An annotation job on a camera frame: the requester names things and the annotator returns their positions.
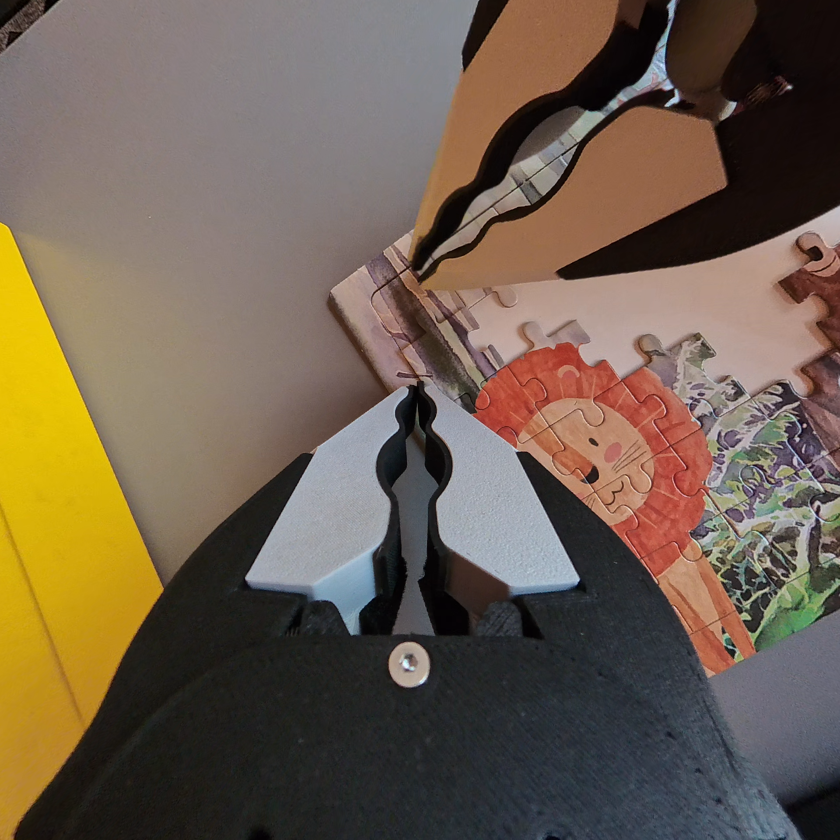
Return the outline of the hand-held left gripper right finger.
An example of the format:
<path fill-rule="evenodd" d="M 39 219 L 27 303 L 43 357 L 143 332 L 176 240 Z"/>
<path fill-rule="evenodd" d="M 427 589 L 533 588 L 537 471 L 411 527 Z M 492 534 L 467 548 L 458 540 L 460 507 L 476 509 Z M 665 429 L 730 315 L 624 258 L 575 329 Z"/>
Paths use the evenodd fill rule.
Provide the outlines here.
<path fill-rule="evenodd" d="M 420 385 L 429 501 L 419 585 L 436 634 L 467 634 L 469 618 L 518 595 L 575 588 L 580 577 L 517 450 L 433 385 Z"/>

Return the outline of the black mesh chair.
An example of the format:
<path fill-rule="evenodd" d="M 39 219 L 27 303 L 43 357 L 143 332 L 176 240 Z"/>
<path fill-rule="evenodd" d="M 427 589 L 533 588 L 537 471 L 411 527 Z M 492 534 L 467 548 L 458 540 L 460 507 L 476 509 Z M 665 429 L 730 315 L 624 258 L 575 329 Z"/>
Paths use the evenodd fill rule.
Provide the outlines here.
<path fill-rule="evenodd" d="M 769 778 L 803 838 L 839 838 L 838 736 L 786 753 Z"/>

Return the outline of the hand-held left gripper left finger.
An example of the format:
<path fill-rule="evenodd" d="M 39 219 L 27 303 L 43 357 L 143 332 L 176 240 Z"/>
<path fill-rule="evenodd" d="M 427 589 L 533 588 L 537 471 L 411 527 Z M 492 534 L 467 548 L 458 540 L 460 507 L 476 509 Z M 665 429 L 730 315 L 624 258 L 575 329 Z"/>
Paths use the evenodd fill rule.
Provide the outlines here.
<path fill-rule="evenodd" d="M 387 586 L 375 553 L 398 529 L 391 487 L 406 467 L 416 394 L 399 388 L 314 451 L 245 577 L 250 588 L 331 602 L 361 632 L 363 609 Z"/>

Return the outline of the partly assembled jigsaw puzzle board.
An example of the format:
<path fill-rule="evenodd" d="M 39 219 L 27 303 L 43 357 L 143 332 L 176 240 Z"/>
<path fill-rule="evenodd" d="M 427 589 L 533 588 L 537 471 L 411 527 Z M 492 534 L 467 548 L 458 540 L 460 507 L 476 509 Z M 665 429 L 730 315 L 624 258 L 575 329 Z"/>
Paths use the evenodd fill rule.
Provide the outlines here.
<path fill-rule="evenodd" d="M 563 132 L 531 134 L 504 179 L 480 194 L 449 254 L 503 212 L 537 203 L 584 137 L 626 102 L 667 92 L 666 49 L 678 2 L 645 73 Z M 637 345 L 647 362 L 626 376 L 588 364 L 576 322 L 551 330 L 559 300 L 538 281 L 429 289 L 405 236 L 332 289 L 330 302 L 393 391 L 416 380 L 444 394 L 514 448 L 528 452 L 609 525 L 675 608 L 709 676 L 838 612 L 838 206 L 757 245 L 695 266 L 684 306 L 728 315 L 749 361 L 783 351 L 793 331 L 770 321 L 768 295 L 733 289 L 738 269 L 780 271 L 794 302 L 826 307 L 816 328 L 832 348 L 803 365 L 813 392 L 779 381 L 751 395 L 705 369 L 699 334 L 665 348 Z M 674 266 L 653 270 L 679 268 Z M 544 280 L 564 279 L 558 269 Z M 655 295 L 608 290 L 584 277 L 591 319 L 653 315 Z"/>

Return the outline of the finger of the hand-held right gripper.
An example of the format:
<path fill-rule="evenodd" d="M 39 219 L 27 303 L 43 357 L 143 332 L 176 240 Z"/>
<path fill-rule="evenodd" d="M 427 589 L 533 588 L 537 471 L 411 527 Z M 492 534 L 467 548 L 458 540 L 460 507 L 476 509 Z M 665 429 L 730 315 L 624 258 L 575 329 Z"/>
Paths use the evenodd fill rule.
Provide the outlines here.
<path fill-rule="evenodd" d="M 544 280 L 722 190 L 728 179 L 715 124 L 733 105 L 707 114 L 690 102 L 682 112 L 667 108 L 668 99 L 655 91 L 626 102 L 584 137 L 543 199 L 493 217 L 473 241 L 445 254 L 450 235 L 420 268 L 421 281 L 449 290 Z M 549 125 L 563 132 L 582 111 L 557 112 L 530 135 Z"/>
<path fill-rule="evenodd" d="M 463 70 L 415 223 L 412 267 L 497 185 L 532 131 L 568 108 L 601 110 L 646 71 L 667 2 L 478 2 Z"/>

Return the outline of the grey desk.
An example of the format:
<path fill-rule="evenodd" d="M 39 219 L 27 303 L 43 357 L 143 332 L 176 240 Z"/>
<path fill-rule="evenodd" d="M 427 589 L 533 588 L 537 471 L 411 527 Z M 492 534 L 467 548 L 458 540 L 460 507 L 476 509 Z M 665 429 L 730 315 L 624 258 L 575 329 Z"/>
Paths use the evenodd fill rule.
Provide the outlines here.
<path fill-rule="evenodd" d="M 330 293 L 412 236 L 475 6 L 58 2 L 2 52 L 2 226 L 161 587 L 299 454 L 426 385 L 389 390 Z M 641 336 L 699 334 L 709 376 L 754 396 L 820 349 L 783 273 L 738 269 L 738 305 L 757 289 L 793 331 L 748 360 L 728 315 L 684 306 L 695 271 L 594 277 L 654 293 L 616 321 L 586 278 L 533 288 L 621 376 Z M 708 675 L 769 785 L 838 736 L 837 645 L 835 612 Z"/>

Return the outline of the yellow plastic bin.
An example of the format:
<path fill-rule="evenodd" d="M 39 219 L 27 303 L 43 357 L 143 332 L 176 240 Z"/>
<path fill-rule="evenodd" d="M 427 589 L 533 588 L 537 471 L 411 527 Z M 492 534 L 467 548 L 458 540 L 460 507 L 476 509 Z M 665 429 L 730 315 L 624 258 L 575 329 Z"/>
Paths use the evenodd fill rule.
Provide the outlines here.
<path fill-rule="evenodd" d="M 161 582 L 1 227 L 2 838 L 76 747 Z"/>

